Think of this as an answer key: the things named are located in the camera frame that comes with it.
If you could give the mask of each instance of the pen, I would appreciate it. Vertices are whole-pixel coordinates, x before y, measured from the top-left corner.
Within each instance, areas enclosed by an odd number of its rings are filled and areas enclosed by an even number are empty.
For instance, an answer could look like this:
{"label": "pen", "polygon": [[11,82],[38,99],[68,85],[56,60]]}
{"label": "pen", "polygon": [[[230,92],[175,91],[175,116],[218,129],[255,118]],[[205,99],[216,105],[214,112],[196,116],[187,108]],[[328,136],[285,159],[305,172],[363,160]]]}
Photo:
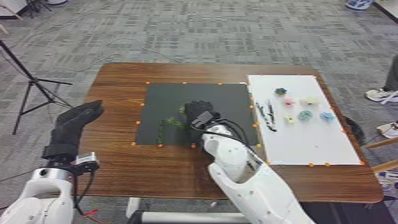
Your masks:
{"label": "pen", "polygon": [[274,132],[278,132],[278,130],[276,130],[276,128],[273,127],[273,125],[271,125],[271,121],[269,121],[269,119],[267,119],[267,116],[266,116],[266,111],[264,111],[264,106],[260,106],[260,103],[257,102],[257,107],[258,107],[258,110],[260,110],[260,114],[262,114],[262,117],[264,117],[264,119],[266,119],[266,123],[267,123],[267,127],[269,127],[269,129],[274,131]]}
{"label": "pen", "polygon": [[274,116],[274,108],[273,108],[271,100],[269,100],[269,111],[271,111],[271,113],[269,113],[269,115],[271,115],[271,122],[276,125],[276,116]]}

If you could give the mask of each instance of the black mat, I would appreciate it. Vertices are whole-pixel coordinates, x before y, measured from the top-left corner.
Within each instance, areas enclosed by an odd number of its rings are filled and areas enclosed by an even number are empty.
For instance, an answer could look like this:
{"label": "black mat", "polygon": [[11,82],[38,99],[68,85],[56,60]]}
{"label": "black mat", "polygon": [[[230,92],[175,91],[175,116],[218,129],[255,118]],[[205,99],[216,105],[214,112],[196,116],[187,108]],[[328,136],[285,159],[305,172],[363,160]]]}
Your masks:
{"label": "black mat", "polygon": [[[194,100],[212,102],[223,118],[234,120],[242,126],[251,145],[258,144],[257,129],[253,128],[253,109],[250,108],[248,86],[241,84],[152,84],[147,93],[147,106],[143,110],[139,133],[136,142],[139,145],[159,143],[161,121],[171,117],[186,124],[186,115],[180,108]],[[191,144],[187,129],[175,125],[164,126],[163,144]]]}

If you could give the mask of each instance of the pink object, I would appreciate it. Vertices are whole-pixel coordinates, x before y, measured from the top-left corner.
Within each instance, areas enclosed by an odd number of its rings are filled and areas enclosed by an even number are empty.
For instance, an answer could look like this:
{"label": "pink object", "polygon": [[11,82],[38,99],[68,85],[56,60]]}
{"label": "pink object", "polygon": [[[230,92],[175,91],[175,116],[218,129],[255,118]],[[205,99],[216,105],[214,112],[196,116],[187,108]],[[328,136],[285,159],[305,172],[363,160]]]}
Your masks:
{"label": "pink object", "polygon": [[285,105],[287,105],[289,107],[292,107],[294,104],[296,104],[296,100],[294,100],[292,98],[287,98],[287,99],[285,99]]}

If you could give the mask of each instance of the wooden table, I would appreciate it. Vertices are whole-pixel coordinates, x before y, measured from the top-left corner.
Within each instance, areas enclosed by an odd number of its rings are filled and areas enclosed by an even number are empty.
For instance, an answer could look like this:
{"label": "wooden table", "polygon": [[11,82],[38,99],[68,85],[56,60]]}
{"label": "wooden table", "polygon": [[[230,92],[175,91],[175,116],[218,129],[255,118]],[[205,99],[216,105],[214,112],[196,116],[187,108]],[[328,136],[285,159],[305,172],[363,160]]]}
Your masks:
{"label": "wooden table", "polygon": [[[148,82],[239,83],[248,74],[308,74],[319,78],[362,160],[367,161],[342,111],[317,70],[308,66],[118,63],[102,68],[86,101],[102,99],[106,114],[88,126],[83,152],[102,160],[90,195],[226,199],[209,175],[212,157],[182,146],[132,145]],[[273,166],[303,202],[374,203],[381,185],[365,166]]]}

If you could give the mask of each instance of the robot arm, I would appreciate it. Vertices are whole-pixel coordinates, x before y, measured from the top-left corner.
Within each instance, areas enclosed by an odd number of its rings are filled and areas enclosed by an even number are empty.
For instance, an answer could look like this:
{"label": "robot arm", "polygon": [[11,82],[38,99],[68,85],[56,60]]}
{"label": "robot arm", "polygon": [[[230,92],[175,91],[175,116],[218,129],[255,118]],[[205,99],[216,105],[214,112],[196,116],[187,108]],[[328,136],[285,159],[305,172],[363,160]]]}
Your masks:
{"label": "robot arm", "polygon": [[[210,132],[232,135],[226,126]],[[315,223],[299,204],[290,186],[248,146],[225,136],[205,134],[205,150],[216,157],[209,171],[216,183],[251,223]],[[244,180],[248,164],[258,164]]]}
{"label": "robot arm", "polygon": [[97,101],[61,114],[43,152],[49,164],[35,171],[22,196],[4,211],[0,224],[72,224],[79,204],[77,197],[72,197],[77,176],[100,168],[95,153],[79,156],[81,136],[86,124],[102,113],[102,101]]}

